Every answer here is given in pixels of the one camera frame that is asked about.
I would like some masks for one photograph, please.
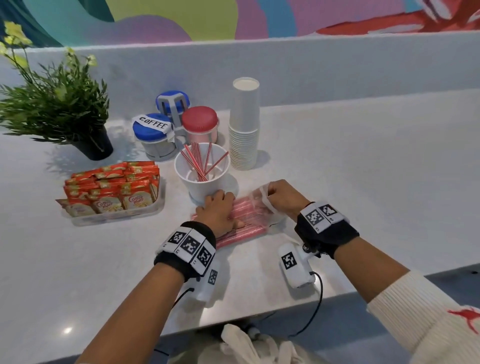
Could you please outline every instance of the person's right arm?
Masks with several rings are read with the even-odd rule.
[[[310,203],[285,180],[270,182],[268,194],[270,203],[295,222]],[[422,358],[418,363],[480,363],[480,310],[458,305],[420,273],[360,237],[338,247],[334,259],[369,311]]]

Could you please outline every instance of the blue lid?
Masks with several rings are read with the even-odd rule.
[[[152,119],[157,119],[160,121],[167,121],[171,123],[170,118],[167,115],[159,114],[159,113],[151,113],[147,114],[149,118]],[[140,123],[134,121],[133,123],[133,132],[135,133],[135,136],[143,141],[146,142],[154,142],[154,141],[160,141],[162,139],[165,139],[167,135],[160,130],[157,129],[152,129],[147,126],[143,126]]]
[[[187,107],[190,107],[190,100],[188,98],[188,95],[182,91],[178,91],[178,90],[170,90],[170,91],[165,91],[165,92],[162,92],[160,95],[158,96],[173,96],[173,95],[176,95],[176,94],[182,94],[185,96],[185,100],[187,100]],[[158,103],[158,96],[157,96],[157,99],[155,100],[155,103],[156,103],[156,108],[158,111],[160,111],[161,113],[163,113],[163,109],[162,109],[162,106]],[[182,102],[181,101],[177,101],[175,103],[175,105],[177,105],[177,110],[178,112],[184,112],[185,110],[183,109],[183,105],[182,105]],[[167,114],[171,114],[172,113],[172,110],[170,109],[170,104],[165,104],[165,109],[167,110]]]

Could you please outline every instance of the hand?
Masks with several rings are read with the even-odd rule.
[[[293,221],[310,201],[285,180],[270,182],[268,200],[278,211],[283,212]]]
[[[197,207],[195,221],[201,222],[212,229],[215,237],[218,238],[234,229],[243,228],[245,223],[237,219],[230,219],[235,196],[232,192],[225,194],[218,190],[213,196],[205,197],[205,207]]]

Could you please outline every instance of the potted plant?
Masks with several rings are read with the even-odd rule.
[[[26,48],[32,44],[22,27],[5,22],[3,55],[23,77],[24,85],[0,86],[0,122],[8,135],[36,135],[39,142],[72,144],[91,160],[101,160],[113,152],[105,129],[109,99],[107,84],[101,87],[89,70],[96,66],[93,55],[80,58],[67,48],[65,59],[55,65],[32,70]]]

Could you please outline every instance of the clear plastic tray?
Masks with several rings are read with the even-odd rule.
[[[103,224],[106,222],[114,222],[119,220],[142,218],[145,216],[155,215],[160,211],[162,211],[164,206],[165,206],[165,181],[163,180],[163,178],[160,178],[160,183],[158,186],[158,198],[150,206],[135,208],[131,210],[108,212],[106,214],[79,216],[77,218],[72,218],[63,209],[62,209],[62,213],[64,216],[67,216],[72,221],[73,225],[88,226],[88,225]]]

